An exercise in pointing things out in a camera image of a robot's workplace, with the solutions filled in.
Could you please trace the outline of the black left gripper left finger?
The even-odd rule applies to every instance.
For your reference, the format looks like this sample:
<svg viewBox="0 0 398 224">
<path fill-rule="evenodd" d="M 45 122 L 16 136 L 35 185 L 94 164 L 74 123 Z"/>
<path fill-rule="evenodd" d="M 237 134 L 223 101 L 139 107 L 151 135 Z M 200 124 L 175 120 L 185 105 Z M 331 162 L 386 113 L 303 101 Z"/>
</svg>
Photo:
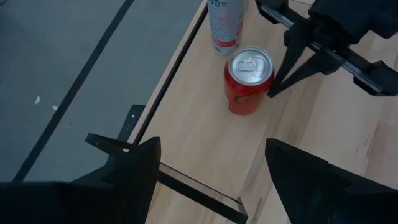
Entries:
<svg viewBox="0 0 398 224">
<path fill-rule="evenodd" d="M 113 160 L 71 182 L 0 182 L 0 224 L 145 224 L 160 138 L 133 145 L 87 136 L 86 142 Z"/>
</svg>

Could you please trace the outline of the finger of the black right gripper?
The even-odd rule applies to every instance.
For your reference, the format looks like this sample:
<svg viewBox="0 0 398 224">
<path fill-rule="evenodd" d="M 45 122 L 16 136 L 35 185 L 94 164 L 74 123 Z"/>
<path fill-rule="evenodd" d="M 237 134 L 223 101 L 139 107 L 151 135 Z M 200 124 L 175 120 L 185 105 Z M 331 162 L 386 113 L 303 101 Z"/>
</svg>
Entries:
<svg viewBox="0 0 398 224">
<path fill-rule="evenodd" d="M 293 85 L 299 80 L 302 74 L 302 68 L 299 67 L 294 73 L 284 81 L 295 63 L 302 56 L 303 51 L 311 41 L 310 27 L 306 22 L 296 22 L 286 33 L 285 41 L 287 43 L 286 53 L 282 64 L 275 76 L 275 84 L 279 85 Z"/>
<path fill-rule="evenodd" d="M 289 77 L 292 67 L 295 65 L 297 58 L 293 56 L 285 56 L 282 61 L 282 65 L 275 76 L 275 79 L 271 85 L 267 95 L 269 98 L 273 98 L 284 90 L 292 87 L 299 81 L 306 79 L 317 73 L 329 75 L 337 71 L 343 64 L 341 60 L 334 58 L 332 55 L 325 51 L 319 51 L 313 54 L 307 61 L 299 66 Z"/>
</svg>

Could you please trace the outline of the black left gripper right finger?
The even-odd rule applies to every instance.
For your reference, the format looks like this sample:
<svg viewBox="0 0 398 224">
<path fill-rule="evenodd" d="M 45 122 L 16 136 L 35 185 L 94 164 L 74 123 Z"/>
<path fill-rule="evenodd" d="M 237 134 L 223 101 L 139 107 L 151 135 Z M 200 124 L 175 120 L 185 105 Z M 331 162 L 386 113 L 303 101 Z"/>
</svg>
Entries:
<svg viewBox="0 0 398 224">
<path fill-rule="evenodd" d="M 291 224 L 398 224 L 398 190 L 276 138 L 264 154 Z"/>
</svg>

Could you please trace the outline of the red soda can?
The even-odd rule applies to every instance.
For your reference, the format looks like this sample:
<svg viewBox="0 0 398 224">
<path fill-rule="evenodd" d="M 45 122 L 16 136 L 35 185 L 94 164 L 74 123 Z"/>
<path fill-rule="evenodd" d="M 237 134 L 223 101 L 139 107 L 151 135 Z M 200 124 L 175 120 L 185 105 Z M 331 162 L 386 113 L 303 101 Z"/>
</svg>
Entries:
<svg viewBox="0 0 398 224">
<path fill-rule="evenodd" d="M 224 95 L 230 112 L 253 114 L 274 81 L 274 62 L 264 49 L 245 47 L 226 62 L 223 76 Z"/>
</svg>

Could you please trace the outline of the white Celsius can red band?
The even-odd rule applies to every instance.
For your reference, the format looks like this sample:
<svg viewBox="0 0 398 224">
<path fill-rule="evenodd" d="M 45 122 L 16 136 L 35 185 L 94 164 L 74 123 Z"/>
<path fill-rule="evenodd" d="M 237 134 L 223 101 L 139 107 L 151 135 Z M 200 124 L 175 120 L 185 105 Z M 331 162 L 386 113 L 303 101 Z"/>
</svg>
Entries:
<svg viewBox="0 0 398 224">
<path fill-rule="evenodd" d="M 229 55 L 239 47 L 244 19 L 244 0 L 208 0 L 213 48 Z"/>
</svg>

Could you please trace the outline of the wooden shelf with black legs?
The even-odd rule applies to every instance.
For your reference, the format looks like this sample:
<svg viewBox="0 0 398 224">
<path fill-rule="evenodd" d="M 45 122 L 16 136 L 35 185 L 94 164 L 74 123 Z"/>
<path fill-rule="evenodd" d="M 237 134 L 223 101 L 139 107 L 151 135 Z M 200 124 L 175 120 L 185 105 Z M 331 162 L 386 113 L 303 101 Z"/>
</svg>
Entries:
<svg viewBox="0 0 398 224">
<path fill-rule="evenodd" d="M 161 138 L 161 169 L 223 205 L 241 200 L 248 224 L 290 224 L 264 158 L 267 138 L 297 143 L 303 125 L 297 113 L 307 82 L 265 99 L 249 116 L 232 114 L 223 90 L 226 57 L 211 48 L 208 16 L 195 14 L 199 28 L 154 113 L 145 141 Z"/>
</svg>

